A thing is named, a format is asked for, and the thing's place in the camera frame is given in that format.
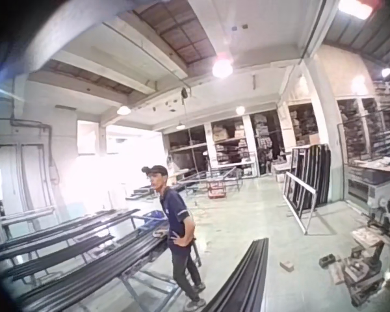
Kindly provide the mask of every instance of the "man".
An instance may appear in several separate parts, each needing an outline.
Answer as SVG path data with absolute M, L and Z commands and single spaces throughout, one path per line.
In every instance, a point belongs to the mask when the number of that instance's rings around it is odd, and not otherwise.
M 205 289 L 205 285 L 202 283 L 198 268 L 190 256 L 195 223 L 189 215 L 182 197 L 175 190 L 166 186 L 168 170 L 164 166 L 154 166 L 148 171 L 145 169 L 145 171 L 148 172 L 151 186 L 161 195 L 161 205 L 169 220 L 168 247 L 172 253 L 174 280 L 190 298 L 190 302 L 185 305 L 184 310 L 186 312 L 196 311 L 205 306 L 206 303 L 198 295 Z M 193 287 L 186 277 L 186 269 L 194 282 Z

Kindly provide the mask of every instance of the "fluorescent light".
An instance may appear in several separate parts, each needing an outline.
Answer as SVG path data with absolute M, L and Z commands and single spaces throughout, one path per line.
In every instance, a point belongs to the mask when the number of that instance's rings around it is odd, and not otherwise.
M 372 13 L 372 7 L 358 0 L 340 0 L 338 9 L 341 12 L 366 20 Z
M 237 115 L 243 115 L 245 112 L 246 112 L 246 109 L 244 106 L 238 106 L 236 109 L 235 109 L 235 112 L 237 113 Z
M 233 73 L 233 66 L 227 59 L 218 60 L 213 66 L 213 75 L 217 78 L 226 78 Z
M 390 68 L 384 68 L 382 70 L 382 76 L 383 78 L 386 78 L 388 75 L 390 75 Z
M 131 109 L 125 105 L 120 106 L 120 108 L 117 110 L 117 114 L 125 116 L 131 113 Z

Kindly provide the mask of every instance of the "black pants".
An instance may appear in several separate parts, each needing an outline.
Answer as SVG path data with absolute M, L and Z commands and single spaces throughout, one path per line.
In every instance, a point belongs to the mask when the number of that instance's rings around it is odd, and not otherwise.
M 200 297 L 190 285 L 186 270 L 188 269 L 190 278 L 195 285 L 201 284 L 201 276 L 198 272 L 198 268 L 190 255 L 179 255 L 172 252 L 172 264 L 174 266 L 174 280 L 183 292 L 192 300 L 198 301 Z

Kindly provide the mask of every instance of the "light bulb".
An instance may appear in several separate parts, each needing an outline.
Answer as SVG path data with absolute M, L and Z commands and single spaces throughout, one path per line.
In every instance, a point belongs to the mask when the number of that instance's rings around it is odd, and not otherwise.
M 131 113 L 131 109 L 125 105 L 120 106 L 120 108 L 117 110 L 117 114 L 125 116 Z
M 246 112 L 246 109 L 244 106 L 238 106 L 236 109 L 235 109 L 235 112 L 237 113 L 237 115 L 243 115 L 245 112 Z
M 390 75 L 390 68 L 384 68 L 382 70 L 382 76 L 383 78 L 386 78 L 388 75 Z
M 213 66 L 213 75 L 217 78 L 226 78 L 233 73 L 233 66 L 228 59 L 218 60 Z

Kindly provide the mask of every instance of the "small block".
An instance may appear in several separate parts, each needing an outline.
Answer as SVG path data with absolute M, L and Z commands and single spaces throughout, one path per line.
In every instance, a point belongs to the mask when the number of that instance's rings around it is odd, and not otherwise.
M 291 263 L 290 261 L 280 262 L 280 266 L 284 268 L 287 272 L 292 272 L 294 270 L 293 263 Z

